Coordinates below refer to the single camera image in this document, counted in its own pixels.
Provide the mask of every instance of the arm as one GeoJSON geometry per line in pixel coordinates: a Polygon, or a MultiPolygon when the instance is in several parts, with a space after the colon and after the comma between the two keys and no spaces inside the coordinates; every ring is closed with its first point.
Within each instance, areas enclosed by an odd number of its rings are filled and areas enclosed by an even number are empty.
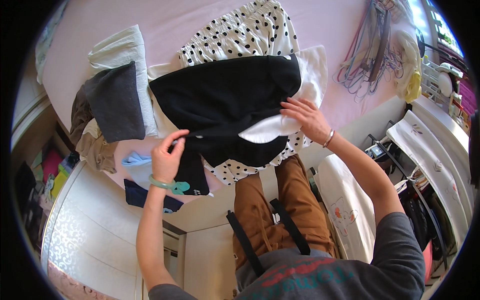
{"type": "MultiPolygon", "coordinates": [[[[305,99],[297,101],[288,98],[288,102],[281,102],[281,105],[285,109],[281,109],[280,113],[298,120],[302,124],[301,130],[305,135],[319,144],[325,143],[330,133],[330,126],[321,111],[312,102],[305,99]]],[[[327,148],[347,165],[360,187],[372,200],[377,225],[389,213],[404,213],[395,187],[382,168],[368,155],[337,132],[327,148]]]]}
{"type": "MultiPolygon", "coordinates": [[[[152,149],[152,174],[156,180],[165,183],[173,181],[185,147],[185,139],[180,137],[188,132],[188,130],[174,132],[152,149]],[[178,142],[170,154],[168,148],[176,139],[178,142]]],[[[148,290],[158,284],[177,285],[165,268],[163,260],[162,213],[166,192],[165,189],[150,185],[137,230],[137,259],[148,290]]]]}

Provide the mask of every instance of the hand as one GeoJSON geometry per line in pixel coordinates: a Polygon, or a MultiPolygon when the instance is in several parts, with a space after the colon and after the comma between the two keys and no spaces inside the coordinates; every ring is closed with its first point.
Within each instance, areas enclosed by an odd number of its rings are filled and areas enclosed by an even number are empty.
{"type": "Polygon", "coordinates": [[[280,113],[296,119],[302,125],[301,130],[312,141],[323,145],[330,133],[324,115],[318,110],[317,106],[304,98],[298,100],[287,98],[288,102],[280,102],[285,109],[280,113]]]}
{"type": "Polygon", "coordinates": [[[185,149],[185,138],[190,131],[187,129],[171,133],[161,143],[152,149],[152,174],[155,180],[171,183],[179,170],[180,157],[185,149]],[[174,140],[177,140],[172,153],[168,153],[168,148],[174,140]]]}

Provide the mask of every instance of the brown clothing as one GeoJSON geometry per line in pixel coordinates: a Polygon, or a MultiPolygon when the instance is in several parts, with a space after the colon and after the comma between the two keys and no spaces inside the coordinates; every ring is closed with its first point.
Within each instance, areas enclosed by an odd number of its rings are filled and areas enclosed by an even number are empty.
{"type": "Polygon", "coordinates": [[[92,110],[90,109],[90,104],[88,104],[84,85],[80,87],[80,90],[77,92],[77,96],[72,104],[72,126],[70,127],[70,141],[76,146],[84,128],[87,126],[88,122],[93,119],[92,110]]]}
{"type": "MultiPolygon", "coordinates": [[[[335,257],[325,215],[310,190],[305,167],[298,154],[290,156],[275,167],[275,174],[278,182],[278,199],[310,248],[325,251],[335,257]]],[[[258,173],[237,182],[234,209],[257,256],[297,246],[283,224],[274,224],[258,173]]],[[[247,258],[235,234],[233,251],[237,256],[236,270],[238,270],[247,258]]]]}
{"type": "Polygon", "coordinates": [[[112,174],[115,170],[115,159],[113,153],[117,148],[118,142],[107,143],[103,135],[96,139],[89,132],[82,135],[75,150],[86,158],[87,164],[97,171],[107,171],[112,174]]]}

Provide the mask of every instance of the silver bracelet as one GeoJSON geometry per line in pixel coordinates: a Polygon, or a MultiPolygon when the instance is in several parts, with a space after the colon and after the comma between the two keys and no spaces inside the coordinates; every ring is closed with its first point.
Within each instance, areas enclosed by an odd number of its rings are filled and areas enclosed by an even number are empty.
{"type": "Polygon", "coordinates": [[[328,143],[332,139],[334,132],[335,132],[335,130],[330,129],[330,133],[328,134],[327,140],[325,141],[325,143],[323,145],[323,148],[326,148],[328,146],[328,143]]]}

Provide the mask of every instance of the brown pants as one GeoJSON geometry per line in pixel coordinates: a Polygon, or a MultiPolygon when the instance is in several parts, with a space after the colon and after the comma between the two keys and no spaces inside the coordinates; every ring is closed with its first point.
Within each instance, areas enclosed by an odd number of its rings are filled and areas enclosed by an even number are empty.
{"type": "MultiPolygon", "coordinates": [[[[325,215],[310,190],[305,167],[298,154],[275,167],[278,199],[307,240],[310,248],[334,257],[325,215]]],[[[260,256],[269,251],[297,247],[283,224],[275,225],[265,199],[258,173],[239,180],[235,186],[235,215],[260,256]]],[[[239,240],[233,234],[233,251],[238,270],[247,261],[239,240]]]]}

